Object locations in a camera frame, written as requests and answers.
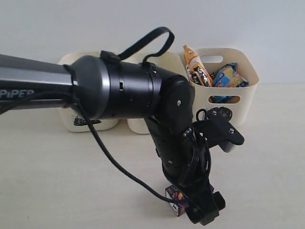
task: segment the white wall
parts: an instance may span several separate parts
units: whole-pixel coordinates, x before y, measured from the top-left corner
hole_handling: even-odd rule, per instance
[[[71,52],[121,52],[167,26],[173,51],[237,48],[261,83],[305,82],[304,11],[302,0],[0,0],[0,53],[58,62]]]

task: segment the basket handle hole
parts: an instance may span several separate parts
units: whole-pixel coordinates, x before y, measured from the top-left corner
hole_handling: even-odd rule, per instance
[[[202,63],[222,63],[224,61],[223,56],[201,56]]]
[[[225,95],[213,95],[210,96],[208,101],[211,104],[236,104],[241,100],[241,97],[236,96],[225,96]]]

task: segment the black robotic arm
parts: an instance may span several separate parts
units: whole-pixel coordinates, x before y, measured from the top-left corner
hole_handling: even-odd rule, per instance
[[[159,52],[140,64],[123,61],[165,32],[169,37]],[[86,120],[120,171],[164,201],[187,202],[189,219],[206,225],[225,207],[221,194],[210,189],[209,149],[220,146],[229,152],[244,138],[224,118],[222,109],[203,109],[205,119],[193,123],[194,88],[185,77],[148,62],[166,52],[173,40],[168,28],[159,27],[120,55],[101,51],[100,57],[86,55],[63,66],[0,55],[0,114],[10,109],[72,108]],[[111,118],[145,119],[165,177],[186,199],[161,196],[112,158],[90,122]]]

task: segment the white storage bin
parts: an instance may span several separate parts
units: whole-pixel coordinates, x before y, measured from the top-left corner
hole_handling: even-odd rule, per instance
[[[59,64],[72,64],[77,59],[84,55],[100,56],[100,52],[79,52],[65,55],[59,62]],[[82,118],[79,117],[71,108],[58,108],[62,122],[64,126],[72,132],[86,132],[89,131],[87,125],[76,125],[76,123],[82,122]],[[94,128],[96,130],[107,130],[115,127],[119,119],[110,120],[96,120]]]
[[[249,62],[246,56],[239,50],[230,48],[200,48],[195,49],[195,51],[200,55],[201,60],[209,73],[217,71],[219,68],[223,67],[227,63],[236,62],[236,71],[246,80],[248,80],[249,85],[247,87],[239,88],[220,88],[220,87],[203,87],[191,82],[191,85],[195,87],[195,100],[193,104],[193,114],[195,121],[196,112],[204,108],[206,110],[212,109],[214,107],[224,106],[232,110],[233,116],[230,123],[238,127],[242,125],[247,117],[256,87],[259,82],[259,78]],[[180,58],[185,66],[184,53],[179,53]],[[218,59],[220,57],[222,61],[220,62],[206,62],[207,59]],[[222,96],[239,96],[239,101],[234,104],[214,104],[209,102],[209,98],[215,95]]]
[[[125,62],[130,63],[141,63],[143,58],[150,53],[148,52],[138,52],[128,59],[124,60]],[[164,68],[166,70],[172,71],[174,73],[183,75],[187,78],[187,74],[184,68],[184,65],[181,62],[181,59],[178,54],[173,52],[166,52],[160,57],[150,57],[148,62],[156,64],[158,67]],[[144,119],[127,119],[129,128],[138,133],[138,134],[149,134],[147,125]]]

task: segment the label on basket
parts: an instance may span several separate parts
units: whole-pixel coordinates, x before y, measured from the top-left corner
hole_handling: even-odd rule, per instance
[[[98,124],[98,123],[102,123],[101,120],[91,120],[91,124],[93,124],[93,125]],[[83,125],[88,125],[88,123],[83,118],[76,116],[76,118],[74,119],[73,125],[74,126],[83,126]]]

